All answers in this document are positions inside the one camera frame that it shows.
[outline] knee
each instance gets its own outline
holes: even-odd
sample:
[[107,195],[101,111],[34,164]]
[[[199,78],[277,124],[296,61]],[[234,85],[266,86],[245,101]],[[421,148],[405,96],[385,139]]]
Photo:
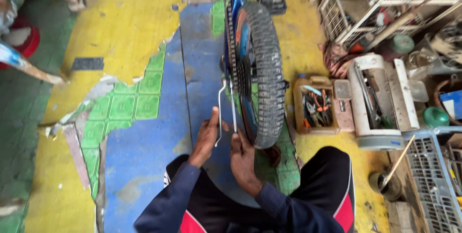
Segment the knee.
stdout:
[[348,165],[350,166],[350,156],[345,153],[344,151],[341,151],[338,148],[335,147],[323,147],[319,149],[319,151],[316,153],[316,155],[321,155],[324,160],[331,164],[337,165]]

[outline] yellow painted floor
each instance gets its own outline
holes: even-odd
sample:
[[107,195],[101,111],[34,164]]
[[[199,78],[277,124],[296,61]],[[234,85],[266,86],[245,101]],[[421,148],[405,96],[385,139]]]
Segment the yellow painted floor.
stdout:
[[[104,74],[118,76],[128,84],[143,74],[149,57],[157,52],[162,40],[178,27],[181,0],[87,0],[74,26],[61,67],[70,84],[55,86],[43,123],[53,123],[74,111],[90,88]],[[299,73],[328,75],[317,44],[324,41],[316,6],[307,0],[286,0],[285,15],[274,17],[283,56],[284,75],[294,84]],[[180,4],[173,12],[171,5]],[[104,57],[103,71],[70,73],[75,57]],[[292,90],[286,94],[292,104]],[[367,183],[373,171],[382,171],[388,163],[386,153],[358,149],[354,134],[335,137],[297,136],[297,153],[307,161],[322,146],[332,145],[350,154],[355,178],[358,232],[370,232],[377,222],[380,232],[389,232],[386,208],[381,196]],[[26,232],[92,232],[95,205],[89,189],[82,189],[72,157],[63,136],[52,141],[40,135],[36,170]]]

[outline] navy sleeve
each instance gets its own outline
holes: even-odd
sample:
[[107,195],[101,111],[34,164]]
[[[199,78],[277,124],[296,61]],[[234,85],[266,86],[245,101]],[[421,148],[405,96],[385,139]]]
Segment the navy sleeve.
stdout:
[[265,183],[255,200],[288,232],[344,232],[340,224],[321,208],[287,197],[270,183]]
[[200,169],[183,163],[171,183],[151,201],[134,227],[138,233],[178,232]]

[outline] tool box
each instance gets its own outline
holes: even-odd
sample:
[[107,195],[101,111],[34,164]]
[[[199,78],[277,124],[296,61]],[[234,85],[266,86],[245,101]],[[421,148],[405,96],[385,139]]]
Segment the tool box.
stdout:
[[324,90],[325,94],[330,97],[330,100],[332,100],[331,102],[333,102],[334,99],[333,86],[329,78],[324,76],[311,76],[310,78],[299,76],[293,88],[297,132],[300,135],[311,134],[320,136],[334,136],[338,134],[340,127],[338,125],[334,105],[332,103],[327,107],[327,112],[329,113],[331,119],[328,127],[309,127],[306,125],[306,123],[304,124],[304,121],[306,122],[305,96],[313,91],[308,88],[312,88],[317,91]]
[[403,61],[384,62],[378,54],[366,54],[352,60],[348,79],[358,147],[402,150],[401,132],[419,129]]

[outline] green container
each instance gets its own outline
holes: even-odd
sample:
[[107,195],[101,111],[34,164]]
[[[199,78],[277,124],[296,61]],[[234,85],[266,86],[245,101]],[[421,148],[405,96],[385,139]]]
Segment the green container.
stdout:
[[447,127],[449,125],[449,116],[440,108],[429,107],[424,110],[424,121],[431,128]]

